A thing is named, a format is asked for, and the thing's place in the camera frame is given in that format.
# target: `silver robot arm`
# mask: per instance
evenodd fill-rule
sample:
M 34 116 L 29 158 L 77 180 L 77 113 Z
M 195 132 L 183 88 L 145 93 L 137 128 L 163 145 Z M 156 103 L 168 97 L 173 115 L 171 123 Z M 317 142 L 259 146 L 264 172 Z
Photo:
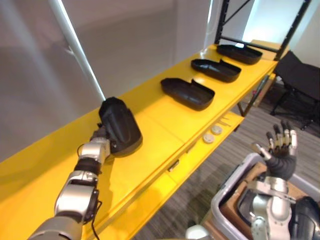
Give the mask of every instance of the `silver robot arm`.
M 267 138 L 269 151 L 258 143 L 252 149 L 259 153 L 267 165 L 267 177 L 262 181 L 252 181 L 248 188 L 258 195 L 253 199 L 255 218 L 251 223 L 251 233 L 255 240 L 289 240 L 291 204 L 296 200 L 288 195 L 287 181 L 295 172 L 297 161 L 297 133 L 289 123 L 281 122 L 283 133 L 277 125 L 273 128 L 276 141 L 270 132 Z
M 97 213 L 98 175 L 110 155 L 110 140 L 104 126 L 93 133 L 81 148 L 74 171 L 68 176 L 54 207 L 54 217 L 47 219 L 29 240 L 80 240 L 84 224 Z

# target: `gray plastic bin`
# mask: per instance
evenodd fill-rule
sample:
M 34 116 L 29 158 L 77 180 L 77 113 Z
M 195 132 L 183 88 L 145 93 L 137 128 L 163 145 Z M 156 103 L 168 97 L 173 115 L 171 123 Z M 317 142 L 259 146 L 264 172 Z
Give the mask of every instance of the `gray plastic bin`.
M 211 210 L 202 221 L 202 225 L 215 226 L 230 240 L 247 240 L 247 238 L 225 217 L 220 211 L 219 205 L 224 197 L 233 189 L 245 172 L 250 170 L 257 162 L 265 163 L 257 153 L 250 153 L 243 162 L 236 167 L 230 177 L 222 184 L 219 191 L 211 200 Z M 316 202 L 320 201 L 320 189 L 310 184 L 303 178 L 294 174 L 289 180 L 293 185 L 303 190 Z

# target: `cable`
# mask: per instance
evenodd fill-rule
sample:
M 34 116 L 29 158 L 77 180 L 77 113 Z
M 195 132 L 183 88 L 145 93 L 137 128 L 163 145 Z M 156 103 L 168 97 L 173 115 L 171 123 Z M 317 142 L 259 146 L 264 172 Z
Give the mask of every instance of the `cable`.
M 80 149 L 83 145 L 85 145 L 85 144 L 82 143 L 82 144 L 79 145 L 78 148 L 76 149 L 76 154 L 78 155 L 78 157 L 79 157 L 79 149 Z
M 95 219 L 96 219 L 96 215 L 97 215 L 97 213 L 98 213 L 98 211 L 99 211 L 99 208 L 101 207 L 101 205 L 102 205 L 102 201 L 98 201 L 98 207 L 96 208 L 96 211 L 95 211 L 95 215 L 93 216 L 93 219 L 92 219 L 92 222 L 91 222 L 91 228 L 92 228 L 92 231 L 93 231 L 93 235 L 95 236 L 95 238 L 97 239 L 97 240 L 100 240 L 100 238 L 99 238 L 99 236 L 98 236 L 98 234 L 97 234 L 97 232 L 96 232 L 96 230 L 95 230 L 95 226 L 94 226 L 94 223 L 95 223 Z

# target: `yellow table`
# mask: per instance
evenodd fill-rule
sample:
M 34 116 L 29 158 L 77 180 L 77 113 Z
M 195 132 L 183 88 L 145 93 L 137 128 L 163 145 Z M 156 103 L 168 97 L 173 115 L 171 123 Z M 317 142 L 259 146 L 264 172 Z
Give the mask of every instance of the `yellow table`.
M 232 83 L 210 78 L 190 67 L 195 58 L 224 61 L 242 69 Z M 143 135 L 135 153 L 107 159 L 99 176 L 103 202 L 95 226 L 103 239 L 129 239 L 151 218 L 212 151 L 242 122 L 229 110 L 276 62 L 261 59 L 246 65 L 216 52 L 210 46 L 120 96 L 132 110 Z M 160 81 L 166 77 L 197 82 L 215 91 L 211 105 L 192 110 L 165 95 Z M 202 135 L 225 117 L 223 133 L 206 144 Z M 0 163 L 0 239 L 26 239 L 53 216 L 55 200 L 78 158 L 77 147 L 89 140 L 99 122 L 98 110 L 78 118 Z M 179 164 L 167 171 L 179 160 Z M 83 239 L 92 239 L 89 224 Z

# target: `metal rack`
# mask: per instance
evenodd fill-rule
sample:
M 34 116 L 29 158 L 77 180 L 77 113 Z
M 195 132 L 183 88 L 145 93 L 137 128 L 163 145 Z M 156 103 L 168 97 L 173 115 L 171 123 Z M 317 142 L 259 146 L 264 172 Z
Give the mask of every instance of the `metal rack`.
M 222 7 L 221 7 L 221 12 L 220 12 L 220 18 L 219 18 L 219 22 L 218 22 L 218 26 L 216 29 L 216 34 L 215 34 L 215 40 L 214 43 L 215 44 L 219 44 L 220 39 L 224 39 L 224 40 L 228 40 L 231 42 L 235 42 L 235 43 L 240 43 L 240 44 L 244 44 L 244 45 L 248 45 L 251 47 L 256 47 L 259 49 L 263 49 L 263 50 L 267 50 L 273 53 L 276 53 L 276 56 L 274 57 L 275 61 L 278 61 L 281 57 L 281 55 L 283 54 L 284 50 L 286 49 L 289 41 L 291 40 L 293 34 L 295 33 L 301 19 L 303 18 L 311 0 L 304 0 L 298 13 L 295 16 L 295 19 L 289 29 L 289 31 L 287 32 L 281 46 L 279 49 L 275 49 L 275 48 L 271 48 L 271 47 L 267 47 L 267 46 L 263 46 L 260 44 L 255 44 L 255 43 L 251 43 L 251 42 L 246 42 L 246 41 L 242 41 L 239 39 L 235 39 L 232 37 L 228 37 L 228 36 L 224 36 L 222 35 L 223 33 L 223 29 L 224 29 L 224 25 L 229 22 L 245 5 L 247 5 L 247 3 L 249 3 L 251 0 L 246 0 L 227 20 L 226 20 L 226 15 L 227 15 L 227 11 L 228 11 L 228 6 L 229 6 L 229 2 L 230 0 L 223 0 L 222 3 Z

